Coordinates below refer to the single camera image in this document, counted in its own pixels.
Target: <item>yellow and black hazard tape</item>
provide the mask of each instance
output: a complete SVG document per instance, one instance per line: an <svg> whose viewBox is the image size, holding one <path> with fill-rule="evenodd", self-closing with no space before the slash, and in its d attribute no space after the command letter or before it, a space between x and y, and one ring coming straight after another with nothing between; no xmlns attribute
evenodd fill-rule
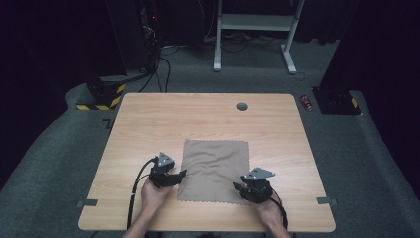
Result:
<svg viewBox="0 0 420 238"><path fill-rule="evenodd" d="M76 107L78 110L82 111L89 111L89 110L113 110L117 107L118 103L121 100L121 96L123 94L124 88L126 87L126 84L122 84L117 88L117 91L114 95L112 95L112 98L110 98L111 103L109 105L104 104L77 104Z"/></svg>

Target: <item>table leg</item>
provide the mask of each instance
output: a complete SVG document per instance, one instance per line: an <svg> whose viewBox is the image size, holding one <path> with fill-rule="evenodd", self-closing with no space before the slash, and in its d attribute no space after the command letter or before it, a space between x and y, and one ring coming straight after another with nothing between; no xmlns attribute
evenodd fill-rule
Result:
<svg viewBox="0 0 420 238"><path fill-rule="evenodd" d="M222 69L222 51L221 51L221 38L222 38L222 0L219 0L219 9L217 12L217 35L216 35L216 48L214 51L214 71Z"/></svg>

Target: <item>round hole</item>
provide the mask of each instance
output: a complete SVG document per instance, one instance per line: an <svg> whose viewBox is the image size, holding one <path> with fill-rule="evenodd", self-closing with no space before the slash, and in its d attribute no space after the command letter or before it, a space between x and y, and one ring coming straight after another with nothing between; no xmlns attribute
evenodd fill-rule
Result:
<svg viewBox="0 0 420 238"><path fill-rule="evenodd" d="M240 102L237 104L237 109L240 111L245 111L248 109L248 105L243 102Z"/></svg>

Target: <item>forearm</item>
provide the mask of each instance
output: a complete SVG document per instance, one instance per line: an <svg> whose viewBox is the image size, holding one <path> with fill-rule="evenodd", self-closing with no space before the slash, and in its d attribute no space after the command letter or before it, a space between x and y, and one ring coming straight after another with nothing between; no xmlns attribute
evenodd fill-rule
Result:
<svg viewBox="0 0 420 238"><path fill-rule="evenodd" d="M148 231L151 220L155 213L148 209L142 209L137 219L123 235L123 238L143 238Z"/></svg>
<svg viewBox="0 0 420 238"><path fill-rule="evenodd" d="M290 234L282 224L269 224L268 228L274 238L290 238Z"/></svg>

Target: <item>dark background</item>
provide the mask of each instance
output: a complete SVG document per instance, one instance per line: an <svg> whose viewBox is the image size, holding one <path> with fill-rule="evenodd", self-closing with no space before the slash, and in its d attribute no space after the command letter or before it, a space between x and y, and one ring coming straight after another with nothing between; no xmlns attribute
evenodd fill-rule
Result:
<svg viewBox="0 0 420 238"><path fill-rule="evenodd" d="M166 7L171 7L164 9L168 12L162 24L170 29L172 38L181 36L184 41L196 43L206 34L211 26L213 0L201 1L205 18L195 0L166 2ZM226 1L225 10L266 14L281 10L287 14L293 12L293 7L282 7L287 2ZM307 1L295 40L319 39L323 44L341 39L323 87L343 89L345 85L346 89L363 93L392 157L419 197L420 145L416 137L420 131L417 105L420 28L416 17L419 3L361 1L355 12L358 2ZM98 0L95 4L103 6L106 1ZM92 67L91 59L85 58L89 54L85 54L83 41L74 41L78 40L74 34L78 29L74 28L65 1L2 1L0 11L1 111L4 112L0 123L0 183L3 186L38 135L67 109L65 94L86 82L92 76L87 73ZM352 23L347 27L353 13ZM195 23L176 24L176 21ZM101 40L109 44L112 39ZM109 52L115 51L112 46L118 47L111 45Z"/></svg>

